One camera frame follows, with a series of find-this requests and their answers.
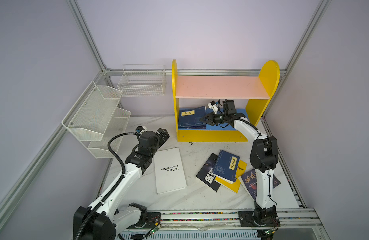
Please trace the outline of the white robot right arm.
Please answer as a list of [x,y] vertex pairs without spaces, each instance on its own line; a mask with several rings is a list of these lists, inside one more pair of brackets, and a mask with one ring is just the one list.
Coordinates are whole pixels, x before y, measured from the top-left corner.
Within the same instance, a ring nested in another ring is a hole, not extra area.
[[277,202],[272,197],[273,175],[278,163],[277,139],[263,134],[244,114],[238,113],[233,100],[225,99],[222,110],[215,101],[208,103],[207,107],[212,112],[202,117],[201,122],[210,126],[228,124],[252,141],[249,160],[255,169],[257,182],[252,222],[258,227],[264,227],[277,221]]

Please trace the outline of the navy book Lunyu yellow label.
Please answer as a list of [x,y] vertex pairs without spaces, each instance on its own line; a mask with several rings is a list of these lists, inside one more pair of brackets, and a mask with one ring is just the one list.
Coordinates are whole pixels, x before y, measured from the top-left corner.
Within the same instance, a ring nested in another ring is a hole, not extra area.
[[196,116],[196,115],[189,116],[188,124],[186,125],[186,127],[188,129],[205,130],[207,128],[207,124],[199,120],[201,117],[202,116]]

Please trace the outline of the white book La Dame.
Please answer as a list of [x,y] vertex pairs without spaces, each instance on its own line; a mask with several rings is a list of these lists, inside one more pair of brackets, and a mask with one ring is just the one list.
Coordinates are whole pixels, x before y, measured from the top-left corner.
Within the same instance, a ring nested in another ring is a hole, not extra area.
[[153,163],[158,195],[182,190],[187,187],[179,148],[156,152]]

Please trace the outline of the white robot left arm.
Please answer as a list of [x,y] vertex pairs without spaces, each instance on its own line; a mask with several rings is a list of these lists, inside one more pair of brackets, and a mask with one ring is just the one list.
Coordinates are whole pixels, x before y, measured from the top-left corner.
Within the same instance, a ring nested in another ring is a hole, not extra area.
[[79,207],[73,216],[73,239],[75,240],[114,240],[118,234],[130,226],[142,227],[146,220],[146,207],[132,203],[126,210],[116,210],[132,185],[142,177],[151,165],[153,156],[169,139],[167,129],[157,132],[139,126],[133,135],[138,144],[125,161],[112,149],[114,140],[123,137],[119,134],[111,138],[107,147],[118,160],[121,172],[108,188],[87,208]]

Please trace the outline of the navy book yellow label Yijing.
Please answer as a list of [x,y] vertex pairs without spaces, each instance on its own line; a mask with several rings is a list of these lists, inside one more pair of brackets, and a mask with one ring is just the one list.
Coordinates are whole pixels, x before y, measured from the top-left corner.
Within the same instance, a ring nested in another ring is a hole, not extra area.
[[205,115],[206,115],[205,106],[194,109],[180,109],[178,118],[178,128],[205,130],[206,123],[200,120]]

